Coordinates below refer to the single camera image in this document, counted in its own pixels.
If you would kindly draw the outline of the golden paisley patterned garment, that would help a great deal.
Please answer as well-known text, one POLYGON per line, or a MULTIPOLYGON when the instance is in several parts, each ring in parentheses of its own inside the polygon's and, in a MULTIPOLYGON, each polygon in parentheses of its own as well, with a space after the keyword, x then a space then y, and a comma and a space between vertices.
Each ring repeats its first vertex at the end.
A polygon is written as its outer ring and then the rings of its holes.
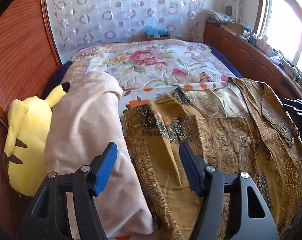
POLYGON ((179 157, 187 142, 226 174, 247 172, 280 237, 302 203, 302 142, 266 83, 231 78, 213 90, 177 88, 124 112, 137 174, 164 224, 164 239, 188 239, 202 199, 191 191, 179 157))

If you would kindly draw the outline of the wooden side cabinet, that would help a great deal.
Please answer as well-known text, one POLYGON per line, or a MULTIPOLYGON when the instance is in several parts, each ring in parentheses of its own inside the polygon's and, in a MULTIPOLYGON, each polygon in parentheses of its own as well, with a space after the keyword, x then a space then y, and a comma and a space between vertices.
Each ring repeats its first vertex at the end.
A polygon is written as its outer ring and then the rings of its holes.
POLYGON ((298 84, 250 43, 208 22, 204 27, 203 42, 225 56, 242 77, 265 82, 277 95, 284 98, 302 100, 302 91, 298 84))

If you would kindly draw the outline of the dark blue mattress edge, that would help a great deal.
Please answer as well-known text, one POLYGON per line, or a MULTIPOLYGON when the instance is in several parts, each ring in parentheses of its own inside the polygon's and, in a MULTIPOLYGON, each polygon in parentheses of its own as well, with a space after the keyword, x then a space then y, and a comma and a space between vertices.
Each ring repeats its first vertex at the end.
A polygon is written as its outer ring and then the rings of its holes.
POLYGON ((212 50, 212 54, 219 59, 227 68, 230 70, 235 77, 242 78, 243 76, 238 72, 238 70, 228 61, 228 59, 221 54, 217 49, 213 46, 208 45, 208 47, 212 50))

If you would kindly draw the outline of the yellow Pikachu plush toy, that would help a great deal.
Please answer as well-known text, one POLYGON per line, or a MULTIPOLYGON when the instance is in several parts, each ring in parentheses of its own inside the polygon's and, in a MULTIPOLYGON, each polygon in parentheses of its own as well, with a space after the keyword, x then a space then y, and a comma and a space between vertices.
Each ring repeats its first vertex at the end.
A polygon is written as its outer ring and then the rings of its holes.
POLYGON ((66 95, 70 83, 56 86, 45 99, 36 95, 11 102, 4 152, 8 158, 10 186, 33 197, 47 176, 44 147, 50 130, 52 109, 66 95))

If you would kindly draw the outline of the cardboard box on cabinet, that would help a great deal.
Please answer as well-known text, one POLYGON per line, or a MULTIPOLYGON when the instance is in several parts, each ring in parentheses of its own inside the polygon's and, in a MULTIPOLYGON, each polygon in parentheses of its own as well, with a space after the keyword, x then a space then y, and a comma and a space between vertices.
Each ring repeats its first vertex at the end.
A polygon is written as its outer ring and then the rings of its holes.
POLYGON ((242 36, 245 31, 245 29, 241 25, 235 24, 233 22, 226 22, 225 27, 226 27, 226 29, 228 29, 229 31, 232 31, 236 35, 242 36))

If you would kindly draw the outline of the pale pink blanket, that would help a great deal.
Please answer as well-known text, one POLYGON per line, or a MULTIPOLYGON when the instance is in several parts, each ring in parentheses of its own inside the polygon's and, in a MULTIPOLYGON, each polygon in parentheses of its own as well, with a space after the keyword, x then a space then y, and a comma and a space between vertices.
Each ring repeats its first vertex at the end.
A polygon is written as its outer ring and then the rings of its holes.
POLYGON ((74 80, 53 109, 44 148, 48 171, 73 173, 88 165, 114 142, 118 154, 106 189, 94 198, 108 238, 149 235, 154 220, 127 150, 118 115, 122 97, 118 81, 105 72, 74 80))

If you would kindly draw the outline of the pink floral bed quilt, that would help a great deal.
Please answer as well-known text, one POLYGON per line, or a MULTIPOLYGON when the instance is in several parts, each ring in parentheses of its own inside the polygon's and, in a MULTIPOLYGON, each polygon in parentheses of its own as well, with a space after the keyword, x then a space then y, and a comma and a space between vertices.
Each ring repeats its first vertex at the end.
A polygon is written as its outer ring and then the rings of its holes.
POLYGON ((202 43, 169 39, 85 48, 71 58, 63 81, 106 72, 123 90, 227 81, 235 75, 202 43))

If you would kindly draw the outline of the orange fruit print sheet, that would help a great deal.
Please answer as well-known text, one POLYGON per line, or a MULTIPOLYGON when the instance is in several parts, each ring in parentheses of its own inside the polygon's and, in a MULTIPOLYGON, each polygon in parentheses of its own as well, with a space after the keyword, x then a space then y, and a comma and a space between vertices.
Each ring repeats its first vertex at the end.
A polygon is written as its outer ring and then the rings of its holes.
POLYGON ((122 98, 118 103, 118 114, 120 118, 126 109, 144 105, 150 101, 154 101, 167 93, 173 92, 176 88, 186 90, 206 90, 223 87, 227 81, 220 82, 200 82, 200 83, 185 83, 173 86, 159 86, 149 88, 127 89, 123 91, 122 98))

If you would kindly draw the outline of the wooden headboard panel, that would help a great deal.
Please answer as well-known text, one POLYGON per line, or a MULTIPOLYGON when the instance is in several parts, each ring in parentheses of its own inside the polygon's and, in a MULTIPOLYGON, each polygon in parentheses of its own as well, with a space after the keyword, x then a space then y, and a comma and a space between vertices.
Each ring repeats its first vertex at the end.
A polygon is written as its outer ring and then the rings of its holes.
POLYGON ((45 0, 3 0, 0 10, 0 239, 15 239, 28 205, 9 185, 4 154, 7 111, 14 99, 40 95, 60 67, 45 0))

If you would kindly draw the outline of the teal item on box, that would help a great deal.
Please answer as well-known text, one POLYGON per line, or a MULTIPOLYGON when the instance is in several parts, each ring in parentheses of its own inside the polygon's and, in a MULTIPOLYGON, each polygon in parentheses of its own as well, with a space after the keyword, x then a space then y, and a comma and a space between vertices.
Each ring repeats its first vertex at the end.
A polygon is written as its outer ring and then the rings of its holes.
POLYGON ((157 29, 147 25, 144 29, 149 41, 170 39, 170 33, 165 29, 157 29))

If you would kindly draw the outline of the white circle pattern curtain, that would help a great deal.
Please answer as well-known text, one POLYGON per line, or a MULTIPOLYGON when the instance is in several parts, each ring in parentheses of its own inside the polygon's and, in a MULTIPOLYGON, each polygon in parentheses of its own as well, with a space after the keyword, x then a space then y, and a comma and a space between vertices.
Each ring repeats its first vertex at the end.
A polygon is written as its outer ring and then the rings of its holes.
POLYGON ((149 28, 172 38, 198 40, 198 16, 205 0, 47 0, 56 44, 139 40, 149 28))

